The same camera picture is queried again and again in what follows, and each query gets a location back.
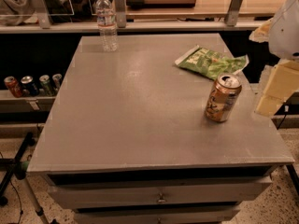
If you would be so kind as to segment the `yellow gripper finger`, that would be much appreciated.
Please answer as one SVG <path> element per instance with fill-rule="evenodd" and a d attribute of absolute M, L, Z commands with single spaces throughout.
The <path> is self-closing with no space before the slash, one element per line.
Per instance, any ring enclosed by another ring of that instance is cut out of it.
<path fill-rule="evenodd" d="M 269 40 L 269 30 L 273 19 L 265 21 L 261 26 L 256 28 L 249 36 L 253 42 L 263 43 Z"/>
<path fill-rule="evenodd" d="M 299 62 L 280 60 L 270 72 L 255 112 L 271 117 L 299 90 Z"/>

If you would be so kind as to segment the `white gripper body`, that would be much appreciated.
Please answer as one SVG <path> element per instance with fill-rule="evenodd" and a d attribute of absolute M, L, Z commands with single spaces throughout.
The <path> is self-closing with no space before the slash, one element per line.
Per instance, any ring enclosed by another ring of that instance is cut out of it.
<path fill-rule="evenodd" d="M 280 59 L 299 59 L 299 0 L 286 0 L 269 29 L 269 51 Z"/>

